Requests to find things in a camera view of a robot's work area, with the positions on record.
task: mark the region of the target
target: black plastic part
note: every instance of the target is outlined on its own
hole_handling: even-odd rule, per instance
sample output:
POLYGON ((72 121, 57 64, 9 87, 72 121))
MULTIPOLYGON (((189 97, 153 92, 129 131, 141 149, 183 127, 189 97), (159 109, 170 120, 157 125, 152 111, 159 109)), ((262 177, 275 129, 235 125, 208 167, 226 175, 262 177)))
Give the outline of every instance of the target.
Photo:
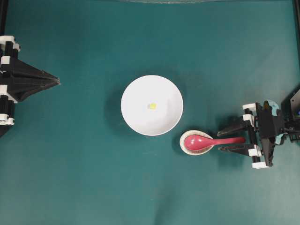
POLYGON ((7 12, 8 0, 0 0, 0 36, 4 35, 7 12))
POLYGON ((19 54, 19 51, 17 49, 13 49, 13 54, 12 54, 12 57, 17 59, 18 58, 18 54, 19 54))
POLYGON ((262 142, 264 160, 266 162, 266 165, 268 167, 271 167, 273 166, 272 160, 273 160, 275 144, 269 138, 262 138, 261 142, 262 142))
POLYGON ((239 117, 236 121, 234 121, 231 125, 225 127, 221 131, 217 133, 218 137, 225 136, 225 135, 232 135, 237 132, 247 130, 247 127, 251 125, 250 121, 244 121, 243 117, 239 117))
POLYGON ((273 116, 268 101, 263 103, 263 107, 256 103, 256 113, 260 138, 273 138, 284 132, 285 120, 281 110, 277 110, 277 116, 273 116))
MULTIPOLYGON (((253 115, 253 113, 249 109, 245 109, 244 112, 245 112, 245 114, 253 115)), ((253 126, 248 126, 247 131, 248 131, 248 136, 249 136, 250 143, 253 144, 253 145, 255 145, 255 144, 257 145, 257 137, 256 137, 254 127, 253 126)), ((258 156, 252 156, 252 162, 253 163, 257 163, 257 162, 260 162, 260 161, 261 161, 261 159, 258 156)))
POLYGON ((2 137, 12 126, 0 125, 0 137, 2 137))
POLYGON ((14 43, 13 42, 11 42, 11 41, 5 42, 4 55, 5 56, 13 56, 13 47, 14 47, 14 43))
POLYGON ((7 85, 7 92, 18 102, 60 84, 59 78, 13 57, 9 64, 2 64, 0 70, 5 71, 0 75, 0 83, 7 85))
POLYGON ((249 149, 253 149, 253 148, 254 148, 253 144, 236 144, 232 146, 220 147, 219 150, 234 152, 234 153, 242 154, 244 156, 249 156, 249 149))
POLYGON ((0 114, 8 114, 8 96, 6 95, 0 97, 0 114))
POLYGON ((8 101, 8 113, 10 118, 14 118, 15 117, 15 103, 12 100, 8 101))

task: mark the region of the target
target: pink spoon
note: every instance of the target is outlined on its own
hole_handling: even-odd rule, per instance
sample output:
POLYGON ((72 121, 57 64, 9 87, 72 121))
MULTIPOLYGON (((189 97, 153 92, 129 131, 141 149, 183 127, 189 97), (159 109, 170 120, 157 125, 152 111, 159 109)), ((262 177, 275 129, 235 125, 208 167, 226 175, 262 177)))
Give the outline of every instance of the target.
POLYGON ((198 151, 218 144, 245 143, 245 141, 244 137, 211 139, 200 135, 191 135, 184 140, 184 146, 191 151, 198 151))

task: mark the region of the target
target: white bowl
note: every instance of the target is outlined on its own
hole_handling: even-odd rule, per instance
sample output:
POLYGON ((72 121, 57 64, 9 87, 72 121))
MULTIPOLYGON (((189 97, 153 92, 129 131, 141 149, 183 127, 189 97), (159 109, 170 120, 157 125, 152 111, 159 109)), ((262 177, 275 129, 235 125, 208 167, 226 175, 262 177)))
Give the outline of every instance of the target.
POLYGON ((137 78, 125 89, 121 111, 134 131, 148 136, 162 135, 179 122, 183 100, 170 80, 147 75, 137 78))

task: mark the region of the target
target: teal mat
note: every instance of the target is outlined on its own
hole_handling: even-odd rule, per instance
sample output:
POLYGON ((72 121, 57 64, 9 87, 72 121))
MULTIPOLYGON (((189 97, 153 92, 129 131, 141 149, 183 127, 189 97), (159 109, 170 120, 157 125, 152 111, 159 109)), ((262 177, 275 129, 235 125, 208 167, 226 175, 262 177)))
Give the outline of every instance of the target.
POLYGON ((0 139, 0 224, 299 223, 297 144, 277 147, 265 170, 216 148, 192 157, 179 147, 184 131, 214 135, 242 104, 281 103, 299 84, 291 0, 12 0, 6 31, 21 60, 62 85, 19 103, 0 139), (120 114, 125 87, 149 74, 184 98, 179 124, 158 137, 120 114))

